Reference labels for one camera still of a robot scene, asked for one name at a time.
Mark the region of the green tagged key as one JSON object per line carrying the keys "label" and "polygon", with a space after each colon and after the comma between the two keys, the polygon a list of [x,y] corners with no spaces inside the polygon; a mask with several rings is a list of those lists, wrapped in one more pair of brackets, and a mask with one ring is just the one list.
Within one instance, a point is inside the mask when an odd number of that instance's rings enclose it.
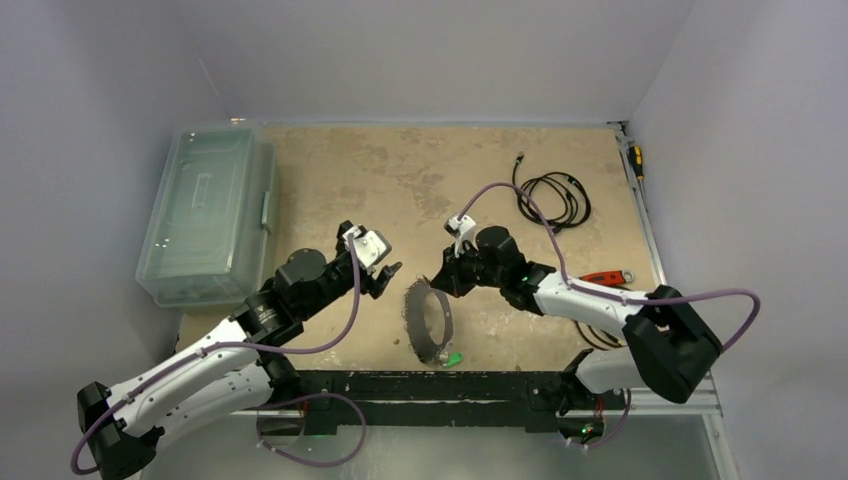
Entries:
{"label": "green tagged key", "polygon": [[445,368],[452,368],[454,366],[459,365],[463,361],[463,355],[461,353],[455,352],[449,354],[444,361],[442,362],[442,366]]}

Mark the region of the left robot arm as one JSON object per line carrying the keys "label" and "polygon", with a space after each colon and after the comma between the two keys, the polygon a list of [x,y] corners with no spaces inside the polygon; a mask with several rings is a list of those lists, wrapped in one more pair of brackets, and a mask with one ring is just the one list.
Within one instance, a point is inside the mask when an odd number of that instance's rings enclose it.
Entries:
{"label": "left robot arm", "polygon": [[379,298],[401,265],[385,264],[390,242],[377,230],[340,224],[336,256],[303,248],[210,332],[150,370],[113,386],[92,382],[77,394],[82,438],[74,447],[75,475],[127,479],[158,448],[221,415],[300,400],[301,379],[289,358],[333,348],[343,330],[317,348],[290,348],[304,324],[348,292]]}

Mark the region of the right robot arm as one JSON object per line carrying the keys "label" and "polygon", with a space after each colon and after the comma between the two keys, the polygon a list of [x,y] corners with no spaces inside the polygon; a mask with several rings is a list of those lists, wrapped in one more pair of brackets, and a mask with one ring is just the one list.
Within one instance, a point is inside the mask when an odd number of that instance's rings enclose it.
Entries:
{"label": "right robot arm", "polygon": [[496,289],[519,311],[561,317],[617,334],[622,347],[580,353],[561,381],[564,399],[584,407],[615,389],[648,388],[676,404],[689,400],[723,352],[721,342],[676,289],[650,292],[567,281],[553,266],[529,261],[501,226],[473,242],[444,249],[432,288],[460,298],[476,287]]}

